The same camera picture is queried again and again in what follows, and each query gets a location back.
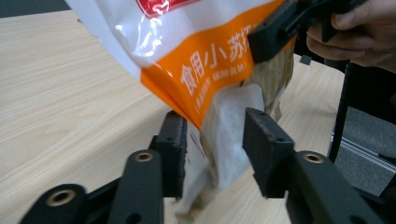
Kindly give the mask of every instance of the food packaging bag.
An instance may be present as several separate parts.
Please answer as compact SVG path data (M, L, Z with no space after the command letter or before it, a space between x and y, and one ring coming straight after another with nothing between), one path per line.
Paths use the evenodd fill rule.
M246 107L280 118L293 41L254 64L247 34L283 0L66 0L133 78L189 121L180 220L249 166Z

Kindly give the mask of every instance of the wood grain surface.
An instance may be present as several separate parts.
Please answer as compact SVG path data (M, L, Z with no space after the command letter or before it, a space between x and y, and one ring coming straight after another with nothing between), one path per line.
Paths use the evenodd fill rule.
M18 223L46 190L87 191L117 178L170 108L134 80L71 11L0 20L0 223ZM279 124L298 150L326 154L343 75L294 56ZM198 223L288 223L284 200L265 200L248 170ZM177 223L165 200L165 223Z

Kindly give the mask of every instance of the orange and white bag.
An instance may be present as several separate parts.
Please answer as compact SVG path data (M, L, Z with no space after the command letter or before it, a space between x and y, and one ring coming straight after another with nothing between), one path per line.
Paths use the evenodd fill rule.
M263 69L254 66L247 39L283 0L66 2L134 78L191 123L178 212L188 213L204 189L231 186L249 165L242 149L245 108L275 108L290 80L292 45L281 63ZM263 82L249 81L253 73Z

